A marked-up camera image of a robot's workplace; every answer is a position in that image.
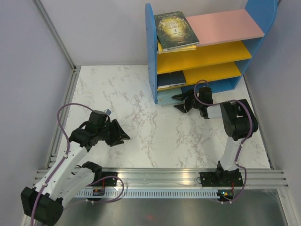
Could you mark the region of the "light blue barcode book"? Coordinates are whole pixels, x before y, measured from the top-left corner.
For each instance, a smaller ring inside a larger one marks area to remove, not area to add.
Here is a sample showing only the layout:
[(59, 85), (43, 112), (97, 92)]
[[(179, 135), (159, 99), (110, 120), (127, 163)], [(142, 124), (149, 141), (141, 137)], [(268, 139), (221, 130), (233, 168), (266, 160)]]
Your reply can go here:
[(173, 88), (160, 90), (157, 92), (157, 104), (169, 105), (169, 104), (181, 104), (183, 101), (172, 99), (173, 96), (182, 94), (181, 88)]

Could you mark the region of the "dark navy blue book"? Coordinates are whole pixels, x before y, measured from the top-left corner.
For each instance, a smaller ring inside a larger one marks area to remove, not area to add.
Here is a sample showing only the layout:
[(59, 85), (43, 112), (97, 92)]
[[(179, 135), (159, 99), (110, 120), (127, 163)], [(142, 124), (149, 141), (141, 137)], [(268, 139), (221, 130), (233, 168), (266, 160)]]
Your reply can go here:
[(157, 77), (157, 85), (167, 85), (176, 83), (186, 83), (186, 79), (183, 71), (176, 71), (172, 73), (159, 74)]

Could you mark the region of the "pale grey Gatsby book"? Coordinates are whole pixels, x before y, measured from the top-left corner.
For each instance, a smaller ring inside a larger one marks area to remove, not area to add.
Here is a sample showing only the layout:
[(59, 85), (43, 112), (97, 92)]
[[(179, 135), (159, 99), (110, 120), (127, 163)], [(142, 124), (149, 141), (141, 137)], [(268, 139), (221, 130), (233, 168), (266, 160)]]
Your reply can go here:
[(167, 88), (171, 88), (171, 87), (178, 87), (178, 86), (185, 86), (186, 83), (176, 83), (176, 84), (167, 84), (167, 85), (162, 85), (162, 86), (158, 86), (158, 89), (167, 89)]

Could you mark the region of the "green Alice Wonderland book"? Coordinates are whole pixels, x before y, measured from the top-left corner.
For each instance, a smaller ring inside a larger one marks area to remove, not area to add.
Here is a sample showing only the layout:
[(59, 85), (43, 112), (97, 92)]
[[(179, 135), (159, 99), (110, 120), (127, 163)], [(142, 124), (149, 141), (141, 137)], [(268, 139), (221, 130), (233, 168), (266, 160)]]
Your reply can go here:
[(199, 44), (199, 39), (182, 11), (154, 16), (157, 38), (163, 51)]

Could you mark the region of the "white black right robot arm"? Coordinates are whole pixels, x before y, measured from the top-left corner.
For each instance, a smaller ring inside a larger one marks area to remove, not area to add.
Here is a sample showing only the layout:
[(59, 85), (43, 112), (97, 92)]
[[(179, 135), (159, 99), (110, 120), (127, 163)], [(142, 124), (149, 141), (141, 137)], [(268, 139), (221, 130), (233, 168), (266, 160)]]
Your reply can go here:
[(174, 108), (182, 113), (191, 109), (199, 110), (204, 119), (221, 118), (227, 138), (222, 158), (214, 172), (200, 173), (202, 186), (229, 186), (232, 182), (242, 186), (238, 159), (244, 142), (258, 130), (258, 121), (246, 99), (231, 100), (215, 104), (212, 90), (201, 87), (198, 91), (188, 91), (172, 96), (172, 99), (183, 101)]

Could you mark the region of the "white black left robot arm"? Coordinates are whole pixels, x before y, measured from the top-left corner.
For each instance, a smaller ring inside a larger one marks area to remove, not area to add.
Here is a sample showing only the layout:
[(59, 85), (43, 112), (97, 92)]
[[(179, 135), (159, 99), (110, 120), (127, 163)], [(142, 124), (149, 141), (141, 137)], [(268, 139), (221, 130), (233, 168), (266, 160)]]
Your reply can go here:
[(119, 180), (116, 172), (103, 172), (102, 166), (87, 161), (73, 174), (78, 163), (98, 142), (104, 141), (113, 147), (123, 144), (130, 136), (116, 119), (110, 119), (110, 111), (92, 111), (89, 119), (67, 137), (67, 150), (60, 156), (33, 188), (25, 187), (21, 192), (24, 214), (46, 226), (55, 225), (67, 205), (86, 186), (102, 186), (91, 203), (100, 202), (106, 186), (116, 186)]

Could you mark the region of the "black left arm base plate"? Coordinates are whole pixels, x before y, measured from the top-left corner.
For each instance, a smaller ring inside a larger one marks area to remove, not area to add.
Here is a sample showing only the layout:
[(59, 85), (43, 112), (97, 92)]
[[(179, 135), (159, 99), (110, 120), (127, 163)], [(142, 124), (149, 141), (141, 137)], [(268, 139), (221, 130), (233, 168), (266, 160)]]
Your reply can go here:
[(98, 186), (101, 188), (106, 188), (107, 186), (112, 186), (115, 187), (117, 184), (117, 179), (116, 178), (105, 178), (102, 181), (99, 181), (99, 179), (102, 179), (103, 177), (108, 177), (108, 176), (118, 176), (117, 172), (102, 172), (102, 173), (97, 173), (95, 175), (95, 178), (93, 182), (96, 182), (92, 186)]

